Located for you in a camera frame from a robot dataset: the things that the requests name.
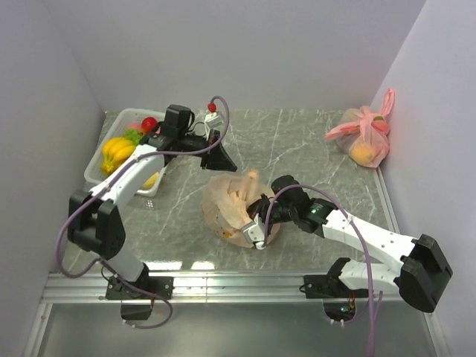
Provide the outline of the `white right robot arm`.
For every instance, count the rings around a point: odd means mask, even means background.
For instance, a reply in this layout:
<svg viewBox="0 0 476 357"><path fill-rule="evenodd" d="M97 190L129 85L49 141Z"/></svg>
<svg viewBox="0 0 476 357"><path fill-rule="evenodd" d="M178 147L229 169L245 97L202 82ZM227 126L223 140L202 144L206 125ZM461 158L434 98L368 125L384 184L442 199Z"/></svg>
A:
<svg viewBox="0 0 476 357"><path fill-rule="evenodd" d="M273 195L262 195L246 213L250 219L242 232L246 240L264 249L275 225L293 222L299 229L323 239L343 243L361 251L365 261L339 258L317 287L306 277L308 297L362 296L364 290L398 294L421 312L433 312L453 271L435 238L418 238L387 231L359 219L335 203L327 193L311 198L308 185L292 176L281 176L271 185Z"/></svg>

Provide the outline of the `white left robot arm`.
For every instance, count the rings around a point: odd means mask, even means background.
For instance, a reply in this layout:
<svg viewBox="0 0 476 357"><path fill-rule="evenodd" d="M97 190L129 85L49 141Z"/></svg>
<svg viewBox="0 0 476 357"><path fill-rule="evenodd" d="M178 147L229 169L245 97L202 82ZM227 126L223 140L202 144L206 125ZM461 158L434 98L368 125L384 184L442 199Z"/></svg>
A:
<svg viewBox="0 0 476 357"><path fill-rule="evenodd" d="M142 137L133 154L110 177L89 192L79 190L70 198L69 217L59 237L94 253L98 261L122 277L123 290L131 298L146 296L150 281L145 263L124 246L126 232L120 212L129 200L150 176L179 155L199 157L203 169L237 170L221 144L230 124L230 111L225 110L223 128L209 129L205 137L190 131L194 117L187 107L169 106L164 120Z"/></svg>

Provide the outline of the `translucent orange plastic bag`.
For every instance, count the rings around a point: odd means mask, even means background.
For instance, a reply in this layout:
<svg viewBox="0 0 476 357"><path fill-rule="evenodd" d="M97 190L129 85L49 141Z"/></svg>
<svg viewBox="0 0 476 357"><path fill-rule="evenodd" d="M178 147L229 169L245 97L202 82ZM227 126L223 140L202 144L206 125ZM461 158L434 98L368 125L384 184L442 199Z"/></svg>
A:
<svg viewBox="0 0 476 357"><path fill-rule="evenodd" d="M223 173L214 176L202 194L202 214L205 223L227 242L243 248L253 248L242 229L252 221L247 212L262 195L274 196L270 187L260 183L259 172L249 170L242 176Z"/></svg>

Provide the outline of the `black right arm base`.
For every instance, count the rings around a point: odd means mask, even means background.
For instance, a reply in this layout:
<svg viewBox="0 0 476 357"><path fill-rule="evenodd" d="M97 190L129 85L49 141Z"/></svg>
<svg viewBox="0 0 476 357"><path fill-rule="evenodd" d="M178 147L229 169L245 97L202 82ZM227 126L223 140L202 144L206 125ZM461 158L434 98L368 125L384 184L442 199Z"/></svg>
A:
<svg viewBox="0 0 476 357"><path fill-rule="evenodd" d="M327 275L305 275L298 288L306 299L320 299L324 302L324 314L331 324L342 327L359 319L368 310L369 302L362 309L357 307L358 298L368 298L366 289L352 290L338 278Z"/></svg>

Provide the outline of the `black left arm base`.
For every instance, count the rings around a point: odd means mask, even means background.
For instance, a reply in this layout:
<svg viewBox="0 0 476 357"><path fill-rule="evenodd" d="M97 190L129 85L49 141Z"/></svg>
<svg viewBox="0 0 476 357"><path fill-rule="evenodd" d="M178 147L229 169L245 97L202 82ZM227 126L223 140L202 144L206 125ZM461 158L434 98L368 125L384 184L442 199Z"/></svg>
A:
<svg viewBox="0 0 476 357"><path fill-rule="evenodd" d="M155 329L168 323L173 316L170 302L174 288L173 277L150 277L148 273L144 273L132 283L115 274L107 280L104 299L120 302L120 316L124 324L135 329ZM152 317L157 302L163 302L168 308L166 317L156 324L142 324Z"/></svg>

